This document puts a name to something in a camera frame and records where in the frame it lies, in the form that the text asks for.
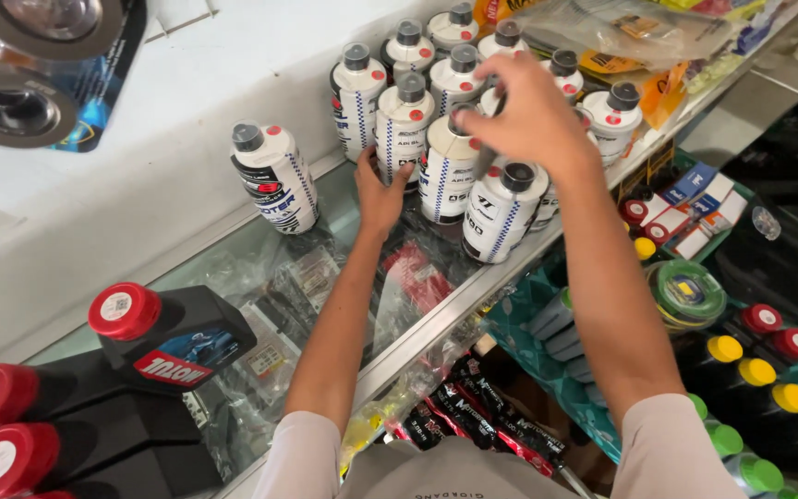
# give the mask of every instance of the hand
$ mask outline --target hand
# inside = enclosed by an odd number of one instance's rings
[[[488,74],[497,74],[506,87],[504,111],[494,118],[464,111],[458,116],[461,127],[504,156],[547,168],[558,183],[578,173],[602,175],[599,150],[556,88],[552,74],[533,55],[523,51],[514,58],[491,56],[474,75]]]
[[[414,172],[414,163],[406,163],[393,175],[393,185],[381,182],[374,146],[368,146],[357,160],[356,187],[359,191],[359,212],[362,222],[359,234],[371,234],[384,241],[402,213],[405,184]]]

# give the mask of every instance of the forearm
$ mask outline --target forearm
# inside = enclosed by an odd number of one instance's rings
[[[285,400],[285,414],[309,411],[338,426],[341,436],[352,411],[371,286],[384,238],[360,231],[304,347]]]
[[[562,180],[557,190],[574,321],[593,377],[621,428],[623,415],[637,402],[685,391],[601,169],[583,169]]]

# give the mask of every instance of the gray t-shirt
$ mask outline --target gray t-shirt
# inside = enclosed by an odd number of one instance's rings
[[[688,397],[667,393],[630,408],[623,444],[612,499],[746,497]],[[371,446],[353,459],[343,485],[339,452],[340,435],[331,420],[308,412],[286,415],[253,498],[577,497],[522,459],[480,450],[460,437],[427,452],[400,442]]]

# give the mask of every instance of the glass display case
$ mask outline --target glass display case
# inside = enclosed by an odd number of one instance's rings
[[[321,218],[311,231],[283,235],[254,217],[150,284],[156,290],[205,284],[257,334],[247,355],[184,397],[228,484],[222,495],[265,462],[294,366],[356,238],[356,165],[323,161],[331,164],[313,165],[324,173],[316,180]],[[417,196],[406,197],[381,252],[344,465],[385,418],[401,415],[438,385],[441,371],[483,334],[474,312],[559,234],[558,224],[532,234],[509,262],[482,267],[461,249],[460,225],[428,223],[417,203]],[[84,324],[28,363],[99,347]]]

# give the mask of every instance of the yellow bottle cap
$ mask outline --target yellow bottle cap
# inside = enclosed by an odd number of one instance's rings
[[[636,241],[633,242],[633,246],[636,247],[636,254],[640,260],[648,260],[658,251],[658,247],[647,237],[637,237]]]
[[[738,364],[738,372],[744,381],[753,386],[765,386],[774,383],[778,374],[771,364],[762,359],[742,359]]]
[[[713,336],[707,340],[707,351],[720,362],[734,362],[744,354],[740,343],[729,335]]]
[[[776,384],[771,387],[771,397],[787,412],[798,412],[798,384]]]

